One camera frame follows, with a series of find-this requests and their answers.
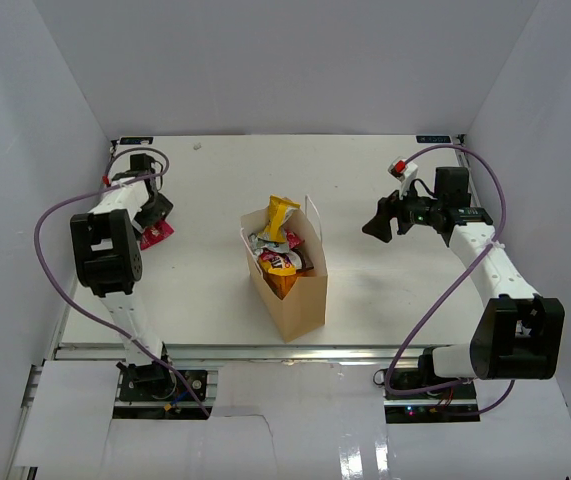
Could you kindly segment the magenta small snack packet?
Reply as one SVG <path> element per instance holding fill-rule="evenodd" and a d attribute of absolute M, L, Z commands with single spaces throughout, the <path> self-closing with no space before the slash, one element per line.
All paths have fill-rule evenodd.
<path fill-rule="evenodd" d="M 174 229 L 166 220 L 159 220 L 154 225 L 146 228 L 140 240 L 140 249 L 146 250 L 162 242 L 174 233 Z"/>

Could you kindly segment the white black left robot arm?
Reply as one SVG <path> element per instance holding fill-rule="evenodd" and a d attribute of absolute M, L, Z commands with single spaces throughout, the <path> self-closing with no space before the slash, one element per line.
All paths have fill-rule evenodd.
<path fill-rule="evenodd" d="M 135 285 L 143 275 L 141 241 L 160 226 L 173 204 L 160 191 L 159 162 L 149 151 L 130 149 L 129 167 L 107 173 L 116 188 L 87 213 L 70 219 L 77 277 L 107 308 L 125 348 L 125 365 L 147 366 L 163 354 Z"/>

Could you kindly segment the dark brown M&M's packet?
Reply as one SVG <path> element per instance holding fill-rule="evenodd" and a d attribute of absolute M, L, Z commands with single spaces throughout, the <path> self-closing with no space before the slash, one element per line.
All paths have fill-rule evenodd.
<path fill-rule="evenodd" d="M 297 272 L 307 272 L 314 269 L 312 260 L 300 247 L 292 248 L 286 256 Z"/>

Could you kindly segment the pink candy packet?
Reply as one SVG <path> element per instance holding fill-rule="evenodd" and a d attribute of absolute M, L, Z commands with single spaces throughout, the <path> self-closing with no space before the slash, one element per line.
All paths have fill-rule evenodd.
<path fill-rule="evenodd" d="M 286 230 L 286 240 L 289 246 L 289 249 L 295 249 L 301 246 L 304 243 L 304 240 L 301 239 L 296 233 L 291 230 Z"/>

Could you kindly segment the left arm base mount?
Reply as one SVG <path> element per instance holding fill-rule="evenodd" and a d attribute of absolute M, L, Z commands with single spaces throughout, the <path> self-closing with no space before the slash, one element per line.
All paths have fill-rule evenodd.
<path fill-rule="evenodd" d="M 156 363 L 134 366 L 118 362 L 116 367 L 121 374 L 118 399 L 122 402 L 172 402 L 175 400 L 181 402 L 194 398 L 204 401 L 206 398 L 208 384 L 206 370 L 179 371 L 194 392 L 192 396 L 174 372 Z"/>

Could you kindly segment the small blue silver packet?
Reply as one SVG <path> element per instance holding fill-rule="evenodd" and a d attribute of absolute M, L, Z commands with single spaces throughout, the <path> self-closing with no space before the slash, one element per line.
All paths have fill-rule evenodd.
<path fill-rule="evenodd" d="M 283 243 L 267 241 L 259 238 L 256 234 L 248 236 L 248 244 L 254 256 L 260 256 L 265 251 L 276 254 L 286 254 L 290 251 L 290 246 L 287 241 Z"/>

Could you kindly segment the orange yellow snack multipack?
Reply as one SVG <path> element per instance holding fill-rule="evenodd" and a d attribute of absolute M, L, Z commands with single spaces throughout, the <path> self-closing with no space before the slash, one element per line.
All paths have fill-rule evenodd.
<path fill-rule="evenodd" d="M 296 281 L 309 275 L 307 271 L 296 272 L 293 275 L 279 276 L 270 273 L 263 273 L 263 279 L 271 288 L 273 293 L 283 300 L 291 291 Z"/>

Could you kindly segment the yellow M&M's packet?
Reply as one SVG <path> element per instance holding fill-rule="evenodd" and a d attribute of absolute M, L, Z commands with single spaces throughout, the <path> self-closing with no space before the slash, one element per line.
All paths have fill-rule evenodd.
<path fill-rule="evenodd" d="M 296 266 L 287 255 L 269 250 L 258 256 L 258 264 L 266 274 L 278 277 L 289 277 L 297 272 Z"/>

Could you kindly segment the small yellow snack packet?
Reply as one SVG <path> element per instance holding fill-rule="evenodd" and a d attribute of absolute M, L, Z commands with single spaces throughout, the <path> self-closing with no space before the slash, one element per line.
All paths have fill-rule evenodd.
<path fill-rule="evenodd" d="M 268 222 L 258 237 L 268 242 L 284 243 L 287 240 L 284 224 L 299 209 L 299 203 L 286 197 L 271 195 L 268 205 Z"/>

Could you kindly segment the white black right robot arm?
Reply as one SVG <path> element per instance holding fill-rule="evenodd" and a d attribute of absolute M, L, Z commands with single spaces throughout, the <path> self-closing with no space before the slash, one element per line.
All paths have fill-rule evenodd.
<path fill-rule="evenodd" d="M 418 194 L 418 169 L 404 160 L 389 169 L 400 187 L 378 201 L 363 232 L 385 243 L 391 226 L 406 234 L 413 226 L 435 230 L 471 271 L 484 304 L 479 324 L 466 344 L 428 348 L 420 357 L 418 390 L 437 399 L 453 379 L 547 380 L 556 371 L 565 310 L 556 298 L 539 294 L 518 272 L 495 240 L 489 214 L 471 204 L 469 172 L 439 167 L 427 195 Z"/>

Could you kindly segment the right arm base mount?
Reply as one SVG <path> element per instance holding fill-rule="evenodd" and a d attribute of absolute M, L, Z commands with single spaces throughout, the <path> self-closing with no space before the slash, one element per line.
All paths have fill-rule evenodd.
<path fill-rule="evenodd" d="M 384 411 L 388 425 L 480 421 L 477 394 L 473 384 L 398 396 L 384 390 L 385 373 L 385 369 L 377 370 L 372 381 L 384 393 Z"/>

